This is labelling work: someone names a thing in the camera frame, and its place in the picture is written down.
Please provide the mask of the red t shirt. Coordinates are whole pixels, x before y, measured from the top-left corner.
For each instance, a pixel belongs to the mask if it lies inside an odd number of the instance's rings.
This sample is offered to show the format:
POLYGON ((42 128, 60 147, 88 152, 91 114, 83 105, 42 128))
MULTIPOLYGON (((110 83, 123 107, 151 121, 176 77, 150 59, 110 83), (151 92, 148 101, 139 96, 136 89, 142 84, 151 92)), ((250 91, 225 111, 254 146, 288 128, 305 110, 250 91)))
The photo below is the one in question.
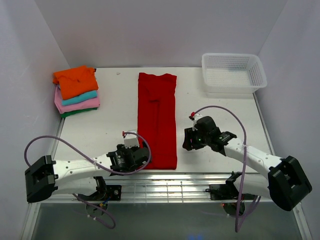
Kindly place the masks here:
POLYGON ((169 73, 138 75, 137 131, 151 149, 148 170, 177 168, 176 86, 169 73))

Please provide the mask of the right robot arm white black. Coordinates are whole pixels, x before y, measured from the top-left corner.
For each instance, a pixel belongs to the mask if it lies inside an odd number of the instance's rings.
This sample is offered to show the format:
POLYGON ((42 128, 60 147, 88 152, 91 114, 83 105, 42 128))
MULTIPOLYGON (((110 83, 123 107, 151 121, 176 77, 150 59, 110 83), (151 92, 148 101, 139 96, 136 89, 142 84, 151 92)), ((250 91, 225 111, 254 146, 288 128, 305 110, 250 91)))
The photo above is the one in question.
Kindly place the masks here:
POLYGON ((283 158, 247 146, 235 134, 220 131, 210 116, 194 114, 190 119, 193 126, 184 130, 182 147, 185 150, 209 147, 258 173, 232 172, 224 184, 210 188, 216 199, 237 199, 248 194, 271 199, 282 210, 291 211, 312 191, 312 185, 295 157, 283 158))

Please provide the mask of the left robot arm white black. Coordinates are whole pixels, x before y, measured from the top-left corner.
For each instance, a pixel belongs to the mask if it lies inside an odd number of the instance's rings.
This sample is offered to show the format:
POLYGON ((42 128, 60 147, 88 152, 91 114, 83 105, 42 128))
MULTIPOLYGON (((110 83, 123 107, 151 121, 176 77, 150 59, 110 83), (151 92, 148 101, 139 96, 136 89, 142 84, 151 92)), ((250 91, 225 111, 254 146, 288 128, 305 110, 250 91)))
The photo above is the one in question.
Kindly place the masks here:
POLYGON ((25 171, 26 200, 37 203, 57 194, 80 194, 100 200, 106 195, 106 187, 99 179, 108 176, 131 175, 144 168, 150 160, 150 150, 118 144, 92 161, 53 160, 50 155, 40 157, 25 171))

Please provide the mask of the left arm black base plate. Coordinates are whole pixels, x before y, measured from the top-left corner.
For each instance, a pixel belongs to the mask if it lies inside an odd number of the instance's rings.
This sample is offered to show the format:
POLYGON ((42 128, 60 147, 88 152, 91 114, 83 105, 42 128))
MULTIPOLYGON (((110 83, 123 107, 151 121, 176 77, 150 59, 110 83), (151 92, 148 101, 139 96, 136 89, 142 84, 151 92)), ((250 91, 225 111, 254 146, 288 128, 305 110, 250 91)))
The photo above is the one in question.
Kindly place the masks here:
POLYGON ((120 201, 121 194, 121 185, 106 185, 97 188, 93 194, 93 199, 97 201, 120 201))

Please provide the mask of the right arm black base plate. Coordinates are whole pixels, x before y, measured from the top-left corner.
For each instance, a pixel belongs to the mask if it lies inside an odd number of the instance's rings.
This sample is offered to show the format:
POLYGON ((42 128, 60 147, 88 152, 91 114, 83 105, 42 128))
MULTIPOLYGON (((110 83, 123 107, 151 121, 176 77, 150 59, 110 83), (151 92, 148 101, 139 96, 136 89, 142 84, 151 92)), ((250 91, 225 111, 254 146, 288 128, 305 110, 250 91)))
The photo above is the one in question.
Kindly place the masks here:
POLYGON ((233 183, 210 184, 205 189, 210 194, 211 200, 238 200, 239 191, 233 183))

